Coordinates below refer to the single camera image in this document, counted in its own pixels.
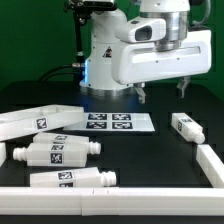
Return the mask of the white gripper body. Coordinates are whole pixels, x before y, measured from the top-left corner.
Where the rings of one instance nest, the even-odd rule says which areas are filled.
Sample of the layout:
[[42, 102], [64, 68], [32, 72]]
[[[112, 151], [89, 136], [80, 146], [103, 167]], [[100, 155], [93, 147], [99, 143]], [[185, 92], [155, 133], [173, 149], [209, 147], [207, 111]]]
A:
[[176, 50], [157, 51], [153, 43], [119, 41], [112, 53], [112, 78], [119, 84], [192, 76], [211, 68], [211, 31], [189, 32]]

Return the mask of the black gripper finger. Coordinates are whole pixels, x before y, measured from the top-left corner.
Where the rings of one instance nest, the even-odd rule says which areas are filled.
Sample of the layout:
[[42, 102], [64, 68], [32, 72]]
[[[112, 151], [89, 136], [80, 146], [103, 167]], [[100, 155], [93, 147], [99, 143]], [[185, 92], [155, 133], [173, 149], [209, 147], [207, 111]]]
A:
[[183, 98], [185, 96], [185, 90], [188, 87], [189, 83], [190, 83], [189, 76], [180, 78], [178, 85], [177, 85], [177, 94], [178, 94], [179, 98]]
[[146, 94], [144, 92], [144, 87], [145, 84], [144, 83], [136, 83], [134, 85], [136, 93], [138, 94], [138, 100], [141, 104], [145, 103], [145, 98], [146, 98]]

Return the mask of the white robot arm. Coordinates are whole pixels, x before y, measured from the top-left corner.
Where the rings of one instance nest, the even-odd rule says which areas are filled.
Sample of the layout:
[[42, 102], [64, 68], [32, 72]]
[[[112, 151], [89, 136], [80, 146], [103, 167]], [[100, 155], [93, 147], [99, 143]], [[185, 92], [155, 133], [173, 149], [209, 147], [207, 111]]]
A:
[[178, 78], [184, 91], [192, 75], [211, 68], [211, 31], [190, 22], [190, 7], [210, 0], [135, 0], [139, 16], [129, 20], [109, 0], [84, 0], [93, 9], [92, 50], [85, 60], [83, 92], [120, 96], [135, 91], [144, 102], [147, 82]]

